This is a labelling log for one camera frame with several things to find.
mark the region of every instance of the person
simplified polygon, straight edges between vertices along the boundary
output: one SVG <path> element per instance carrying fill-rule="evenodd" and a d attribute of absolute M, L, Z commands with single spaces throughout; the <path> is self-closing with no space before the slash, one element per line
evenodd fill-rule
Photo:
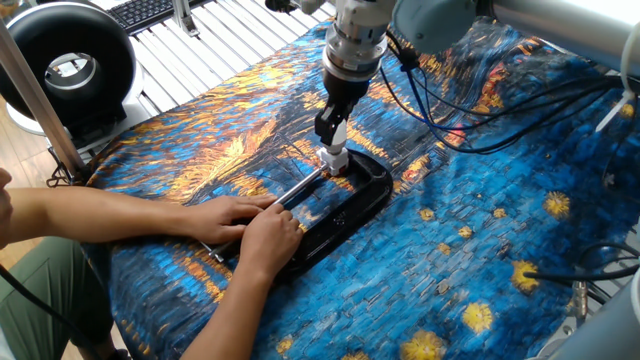
<path fill-rule="evenodd" d="M 166 234 L 208 244 L 242 239 L 240 260 L 224 299 L 183 359 L 248 359 L 267 293 L 302 239 L 300 222 L 275 196 L 219 197 L 200 205 L 143 200 L 86 188 L 6 189 L 0 168 L 0 247 L 47 236 L 10 272 L 70 319 L 103 359 L 126 359 L 111 339 L 109 300 L 80 243 Z M 249 225 L 234 220 L 253 218 Z M 69 339 L 95 360 L 61 323 L 0 280 L 0 359 L 60 359 Z"/>

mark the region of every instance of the white cable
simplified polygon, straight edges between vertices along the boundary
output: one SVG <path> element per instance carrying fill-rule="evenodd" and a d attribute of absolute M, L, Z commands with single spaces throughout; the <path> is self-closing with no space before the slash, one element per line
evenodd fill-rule
<path fill-rule="evenodd" d="M 609 111 L 607 116 L 600 121 L 598 126 L 596 127 L 596 132 L 602 131 L 609 122 L 613 119 L 614 116 L 622 109 L 622 107 L 629 102 L 629 100 L 638 96 L 633 89 L 631 89 L 631 85 L 629 85 L 629 63 L 631 62 L 631 54 L 633 50 L 633 46 L 636 43 L 636 39 L 640 35 L 640 21 L 636 23 L 636 25 L 631 29 L 629 33 L 629 37 L 624 44 L 624 48 L 622 49 L 622 55 L 620 56 L 620 77 L 622 78 L 622 85 L 624 86 L 624 93 L 622 94 L 622 99 L 616 104 L 616 106 Z"/>

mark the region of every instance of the cable connector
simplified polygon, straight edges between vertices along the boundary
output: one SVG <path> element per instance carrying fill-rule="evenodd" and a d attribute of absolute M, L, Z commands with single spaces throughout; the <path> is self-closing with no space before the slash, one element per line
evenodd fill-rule
<path fill-rule="evenodd" d="M 403 72 L 409 72 L 419 67 L 420 61 L 418 61 L 418 59 L 420 59 L 420 55 L 414 49 L 400 49 L 398 54 L 398 60 L 400 60 L 400 63 L 402 64 L 402 66 L 400 66 L 400 70 Z"/>

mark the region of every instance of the keyboard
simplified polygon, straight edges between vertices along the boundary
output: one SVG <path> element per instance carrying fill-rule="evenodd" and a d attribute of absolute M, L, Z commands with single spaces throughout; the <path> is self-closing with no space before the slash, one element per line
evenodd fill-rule
<path fill-rule="evenodd" d="M 190 0 L 192 8 L 208 0 Z M 171 0 L 131 0 L 107 10 L 128 35 L 133 35 L 173 16 Z"/>

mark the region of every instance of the blue fabric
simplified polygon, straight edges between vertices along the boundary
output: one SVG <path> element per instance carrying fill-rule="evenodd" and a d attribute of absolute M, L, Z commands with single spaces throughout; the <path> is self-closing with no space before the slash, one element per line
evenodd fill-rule
<path fill-rule="evenodd" d="M 124 133 L 93 162 L 89 186 L 185 205 L 223 194 L 282 194 L 317 165 L 313 117 L 325 99 L 320 58 L 326 26 Z M 423 57 L 421 65 L 440 96 L 494 112 L 569 79 L 598 76 L 583 59 L 488 20 L 450 51 Z M 397 61 L 386 57 L 383 66 L 401 99 L 412 102 Z M 638 132 L 629 119 L 617 117 L 607 131 L 594 133 L 619 98 L 617 90 L 591 95 L 567 109 L 589 105 L 568 120 L 501 152 L 468 155 L 444 148 L 374 78 L 351 117 L 348 147 L 392 171 L 394 196 L 330 256 L 273 290 L 254 357 L 535 354 L 564 319 L 569 291 L 518 274 L 536 267 L 570 272 L 582 246 L 623 241 L 638 218 Z M 481 119 L 434 98 L 431 106 L 440 124 Z M 548 112 L 505 117 L 464 134 L 480 147 Z M 604 172 L 614 175 L 608 187 Z M 326 181 L 294 213 L 310 227 L 352 191 L 348 181 Z M 232 269 L 183 239 L 87 246 L 87 253 L 137 359 L 178 358 L 232 276 Z"/>

